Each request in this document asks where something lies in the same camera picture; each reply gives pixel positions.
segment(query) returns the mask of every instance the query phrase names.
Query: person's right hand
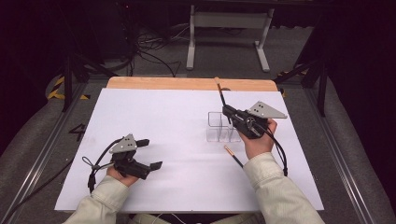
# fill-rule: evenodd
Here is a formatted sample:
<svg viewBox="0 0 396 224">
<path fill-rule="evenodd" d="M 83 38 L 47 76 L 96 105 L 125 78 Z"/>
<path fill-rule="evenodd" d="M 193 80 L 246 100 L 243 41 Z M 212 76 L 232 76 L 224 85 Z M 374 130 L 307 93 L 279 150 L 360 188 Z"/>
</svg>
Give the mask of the person's right hand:
<svg viewBox="0 0 396 224">
<path fill-rule="evenodd" d="M 273 119 L 268 119 L 268 129 L 270 133 L 275 134 L 276 122 Z M 241 139 L 245 143 L 245 151 L 247 153 L 247 158 L 250 160 L 255 156 L 258 156 L 265 152 L 271 152 L 274 146 L 274 141 L 268 134 L 264 134 L 261 138 L 248 139 L 242 133 L 239 133 Z"/>
<path fill-rule="evenodd" d="M 120 172 L 114 168 L 114 166 L 110 166 L 107 168 L 107 175 L 112 176 L 113 178 L 119 180 L 123 185 L 126 187 L 131 187 L 134 182 L 136 182 L 139 178 L 132 176 L 132 175 L 127 175 L 127 176 L 122 176 Z"/>
</svg>

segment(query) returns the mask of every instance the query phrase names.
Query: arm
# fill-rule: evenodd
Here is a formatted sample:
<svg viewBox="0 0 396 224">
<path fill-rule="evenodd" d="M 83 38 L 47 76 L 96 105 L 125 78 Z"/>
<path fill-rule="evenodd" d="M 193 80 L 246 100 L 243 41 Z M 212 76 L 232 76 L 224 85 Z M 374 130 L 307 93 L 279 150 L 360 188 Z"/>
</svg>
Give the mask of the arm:
<svg viewBox="0 0 396 224">
<path fill-rule="evenodd" d="M 269 129 L 275 133 L 276 123 L 268 121 Z M 283 175 L 271 153 L 272 139 L 267 134 L 260 139 L 240 135 L 249 158 L 244 170 L 256 191 L 266 223 L 323 223 L 304 194 Z"/>
<path fill-rule="evenodd" d="M 128 188 L 137 179 L 134 176 L 123 177 L 114 167 L 108 168 L 107 176 L 91 196 L 79 202 L 76 212 L 65 223 L 116 223 L 116 214 L 128 196 Z"/>
</svg>

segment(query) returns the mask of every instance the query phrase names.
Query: white sleeve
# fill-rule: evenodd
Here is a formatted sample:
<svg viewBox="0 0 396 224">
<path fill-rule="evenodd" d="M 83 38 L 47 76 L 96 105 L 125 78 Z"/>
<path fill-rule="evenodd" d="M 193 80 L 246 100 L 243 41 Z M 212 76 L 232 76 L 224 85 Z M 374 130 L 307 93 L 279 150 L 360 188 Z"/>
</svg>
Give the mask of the white sleeve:
<svg viewBox="0 0 396 224">
<path fill-rule="evenodd" d="M 107 175 L 93 190 L 91 196 L 83 198 L 66 224 L 116 223 L 116 215 L 128 196 L 128 187 Z"/>
<path fill-rule="evenodd" d="M 283 175 L 272 153 L 252 158 L 244 170 L 267 224 L 324 223 L 304 194 Z"/>
</svg>

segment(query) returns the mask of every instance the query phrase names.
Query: white paper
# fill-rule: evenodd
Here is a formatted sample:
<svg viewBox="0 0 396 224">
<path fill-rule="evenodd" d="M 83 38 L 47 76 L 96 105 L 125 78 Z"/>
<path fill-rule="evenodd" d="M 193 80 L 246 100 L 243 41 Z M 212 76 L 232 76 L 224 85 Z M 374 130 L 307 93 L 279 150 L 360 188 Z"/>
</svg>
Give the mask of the white paper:
<svg viewBox="0 0 396 224">
<path fill-rule="evenodd" d="M 279 92 L 225 91 L 225 101 L 237 109 L 251 108 L 257 101 L 288 115 L 277 119 L 275 137 L 284 148 L 289 177 L 317 210 L 323 210 L 289 113 Z M 241 167 L 223 148 L 224 143 L 206 141 L 207 113 L 221 111 L 218 91 L 165 91 L 102 89 L 76 158 L 64 182 L 55 210 L 74 211 L 89 195 L 87 188 L 93 163 L 114 140 L 132 133 L 136 140 L 149 139 L 134 158 L 149 165 L 163 161 L 160 170 L 139 180 L 121 212 L 128 213 L 243 213 L 260 211 L 253 188 Z M 227 144 L 242 162 L 248 161 L 242 142 Z M 274 156 L 282 167 L 274 148 Z M 101 164 L 110 160 L 107 153 Z M 106 171 L 96 175 L 97 183 Z"/>
</svg>

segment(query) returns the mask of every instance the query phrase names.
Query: metal frame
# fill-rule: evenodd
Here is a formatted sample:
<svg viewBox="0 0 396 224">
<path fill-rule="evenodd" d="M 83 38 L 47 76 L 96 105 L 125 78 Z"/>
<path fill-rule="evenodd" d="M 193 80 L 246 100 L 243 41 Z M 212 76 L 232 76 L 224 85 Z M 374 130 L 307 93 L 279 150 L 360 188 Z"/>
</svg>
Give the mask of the metal frame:
<svg viewBox="0 0 396 224">
<path fill-rule="evenodd" d="M 78 99 L 78 97 L 83 93 L 86 83 L 80 83 L 75 89 L 75 92 L 73 94 L 74 99 Z M 61 131 L 64 128 L 64 125 L 71 115 L 71 112 L 73 111 L 74 107 L 78 103 L 78 100 L 71 101 L 71 104 L 67 108 L 66 111 L 61 113 L 61 116 L 58 118 L 56 121 L 56 124 L 54 128 L 52 129 L 52 132 L 49 135 L 49 138 L 47 139 L 47 142 L 41 149 L 40 154 L 38 155 L 37 159 L 35 160 L 34 165 L 28 172 L 27 176 L 25 177 L 25 180 L 23 181 L 20 190 L 18 191 L 17 195 L 15 196 L 14 200 L 12 201 L 11 205 L 9 206 L 8 210 L 6 211 L 4 217 L 2 218 L 2 223 L 5 221 L 5 218 L 8 216 L 9 212 L 16 206 L 18 203 L 20 203 L 24 198 L 26 198 L 30 193 L 32 193 L 33 189 L 35 188 L 35 184 L 38 181 L 38 178 L 41 176 L 41 174 L 44 171 L 44 168 L 50 159 L 50 155 L 52 154 L 53 150 L 55 149 L 55 145 L 60 137 Z M 18 216 L 20 215 L 20 212 L 23 208 L 23 205 L 15 211 L 14 215 L 9 219 L 8 224 L 15 223 Z"/>
<path fill-rule="evenodd" d="M 187 70 L 194 67 L 195 57 L 195 27 L 228 27 L 262 29 L 260 41 L 255 41 L 255 49 L 259 56 L 263 72 L 269 72 L 270 67 L 265 57 L 263 46 L 270 28 L 274 10 L 268 13 L 220 13 L 220 12 L 195 12 L 195 6 L 191 6 L 190 14 L 190 43 L 187 54 Z"/>
<path fill-rule="evenodd" d="M 371 224 L 375 223 L 374 218 L 372 217 L 368 207 L 361 196 L 361 192 L 355 182 L 355 179 L 352 176 L 352 173 L 349 171 L 347 167 L 347 162 L 344 159 L 344 156 L 341 152 L 340 147 L 337 145 L 334 136 L 332 135 L 332 130 L 329 127 L 327 120 L 321 116 L 320 111 L 317 110 L 316 107 L 316 96 L 312 89 L 304 89 L 305 95 L 308 98 L 308 101 L 315 111 L 315 115 L 318 119 L 320 127 L 326 135 L 327 141 L 330 145 L 330 154 L 332 155 L 332 159 L 334 161 L 335 167 L 346 188 L 346 192 L 349 195 L 350 201 L 352 201 L 353 207 L 355 208 L 356 214 L 358 215 L 361 223 Z"/>
</svg>

